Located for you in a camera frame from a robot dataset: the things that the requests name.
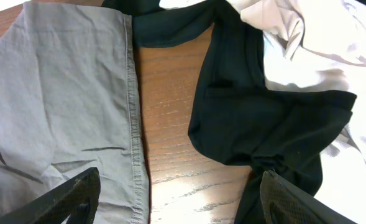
gray towel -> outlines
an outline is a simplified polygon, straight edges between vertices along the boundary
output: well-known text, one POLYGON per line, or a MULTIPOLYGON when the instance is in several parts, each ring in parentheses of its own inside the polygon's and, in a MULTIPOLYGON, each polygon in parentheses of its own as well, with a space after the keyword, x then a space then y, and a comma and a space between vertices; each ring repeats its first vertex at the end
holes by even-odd
POLYGON ((0 216, 89 167, 94 223, 147 223, 131 18, 113 9, 24 3, 0 40, 0 216))

wooden table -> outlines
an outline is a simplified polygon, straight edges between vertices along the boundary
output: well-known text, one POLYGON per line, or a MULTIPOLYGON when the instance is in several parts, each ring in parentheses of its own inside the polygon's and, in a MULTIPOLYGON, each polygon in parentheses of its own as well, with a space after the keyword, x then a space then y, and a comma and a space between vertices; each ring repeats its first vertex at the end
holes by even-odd
MULTIPOLYGON (((103 0, 47 2, 100 6, 103 0)), ((0 12, 0 37, 21 12, 0 12)), ((187 136, 199 71, 211 29, 167 49, 135 51, 143 141, 152 183, 151 223, 232 223, 249 167, 227 167, 198 152, 187 136)))

white fabric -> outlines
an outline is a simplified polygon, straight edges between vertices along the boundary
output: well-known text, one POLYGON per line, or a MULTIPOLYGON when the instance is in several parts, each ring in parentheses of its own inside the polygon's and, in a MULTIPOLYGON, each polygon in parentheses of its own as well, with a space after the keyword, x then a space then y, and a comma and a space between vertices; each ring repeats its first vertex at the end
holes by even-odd
MULTIPOLYGON (((315 198, 366 223, 366 6, 354 0, 228 2, 244 22, 263 30, 268 89, 357 95, 349 124, 321 153, 324 180, 315 198)), ((192 3, 161 0, 160 6, 192 3)))

table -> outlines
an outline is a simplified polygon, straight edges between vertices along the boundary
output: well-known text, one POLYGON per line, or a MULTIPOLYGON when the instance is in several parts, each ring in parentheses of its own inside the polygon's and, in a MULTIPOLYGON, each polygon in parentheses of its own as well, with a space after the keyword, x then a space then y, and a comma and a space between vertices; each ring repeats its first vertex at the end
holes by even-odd
MULTIPOLYGON (((47 0, 100 6, 103 0, 47 0)), ((0 37, 21 12, 0 12, 0 37)), ((143 143, 151 178, 151 223, 232 223, 250 167, 228 167, 199 154, 187 136, 211 28, 166 49, 135 51, 143 143)))

